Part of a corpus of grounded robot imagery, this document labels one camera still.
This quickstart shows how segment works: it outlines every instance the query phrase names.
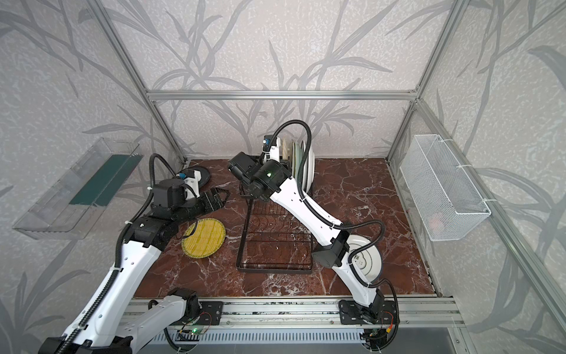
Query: red marble countertop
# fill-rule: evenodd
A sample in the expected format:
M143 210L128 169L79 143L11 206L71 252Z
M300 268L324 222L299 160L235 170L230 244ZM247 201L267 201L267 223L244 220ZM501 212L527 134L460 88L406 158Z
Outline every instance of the red marble countertop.
M180 239L174 238L142 280L135 297L163 297L174 287L193 289L203 297L350 294L334 271L316 263L309 275L239 272L235 262L247 211L246 201L237 192L239 182L228 171L227 160L192 163L211 172L204 190L217 186L231 192L223 209L207 215L224 224L226 240L212 256L192 259L183 253ZM434 293L384 159L317 159L313 199L341 220L381 219L387 227L378 244L383 256L382 277L393 283L398 294ZM181 228L179 237L186 227ZM356 230L370 238L378 232L377 225ZM381 289L391 293L387 286Z

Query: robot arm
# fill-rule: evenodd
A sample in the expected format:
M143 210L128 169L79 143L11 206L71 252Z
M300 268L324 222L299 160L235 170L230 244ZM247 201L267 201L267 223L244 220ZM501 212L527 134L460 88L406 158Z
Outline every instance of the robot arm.
M39 354L54 353L137 353L171 323L195 319L201 313L196 293L186 289L172 290L160 303L135 322L119 322L141 280L158 259L181 223L194 220L222 208L229 196L227 190L211 188L188 198L187 179L181 176L163 180L153 186L151 212L129 221L121 247L121 265L114 265L84 309L58 338L47 338ZM113 282L109 280L119 271ZM90 314L84 325L85 315Z
M362 306L369 307L374 301L376 295L375 288L364 287L352 274L352 270L348 265L348 251L345 246L345 241L350 236L349 232L340 231L325 225L316 218L300 200L297 190L297 181L295 178L288 178L281 184L281 191L273 193L270 199L277 204L289 210L303 225L305 225L318 242L318 250L315 250L313 257L323 266L332 268L336 274L342 279L344 284L350 289L354 301ZM332 217L329 213L324 211L315 201L305 194L305 198L312 205L319 214L327 217L327 220L340 225L340 220ZM341 247L340 251L334 251L338 246ZM353 263L358 275L368 282L366 277L362 274L356 263Z
M348 262L350 253L346 241L350 232L333 227L342 225L342 222L332 217L308 195L304 194L301 199L302 193L298 190L297 180L276 160L267 160L261 164L253 157L240 152L230 160L228 170L243 183L254 198L278 203L309 229L318 243L312 257L338 274L352 293L354 301L360 306L360 310L365 313L365 320L376 323L381 316L384 296L375 287L362 284L359 279L365 284L369 282L355 262ZM316 217L307 204L324 220Z

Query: wallpaper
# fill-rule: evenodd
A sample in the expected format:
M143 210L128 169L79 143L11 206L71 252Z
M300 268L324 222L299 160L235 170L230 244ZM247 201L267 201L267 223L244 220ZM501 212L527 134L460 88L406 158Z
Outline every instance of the wallpaper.
M393 155L392 172L435 286L456 299L478 353L566 352L566 338L488 220L462 240L430 241L399 170L415 134L432 134L418 114Z
M150 89L414 89L452 0L104 4Z
M424 99L564 288L566 2L471 3ZM565 353L566 338L489 221L460 241L431 242L392 166L437 285L454 296L480 353Z
M306 121L318 157L385 157L409 105L407 101L315 104L318 112ZM232 158L240 151L259 155L265 134L287 120L301 119L297 105L296 101L266 100L167 101L160 111L187 156ZM288 142L306 139L299 126L286 128L281 137Z
M104 1L146 86L414 89L452 0ZM188 156L259 153L289 119L321 157L384 157L403 102L188 101L160 109ZM290 129L291 134L301 134Z
M97 288L123 222L145 199L147 157L175 163L163 134L85 4L0 3L0 348L37 353ZM99 137L136 141L145 158L87 237L33 240L14 222ZM156 168L158 178L163 169Z
M460 28L425 99L566 291L566 2L469 8Z

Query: round yellow mat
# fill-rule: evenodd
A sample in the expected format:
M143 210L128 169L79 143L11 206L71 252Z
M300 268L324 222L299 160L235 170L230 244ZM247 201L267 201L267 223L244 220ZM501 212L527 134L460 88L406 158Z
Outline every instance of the round yellow mat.
M204 258L218 251L225 237L226 228L223 223L208 217L198 220L187 228L181 247L191 258Z

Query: wire basket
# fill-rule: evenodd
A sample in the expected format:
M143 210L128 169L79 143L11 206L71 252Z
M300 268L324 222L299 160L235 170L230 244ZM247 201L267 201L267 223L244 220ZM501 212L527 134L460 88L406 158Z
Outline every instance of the wire basket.
M312 237L279 204L249 199L236 268L250 273L312 273Z
M460 240L491 215L440 135L415 135L401 173L431 241Z

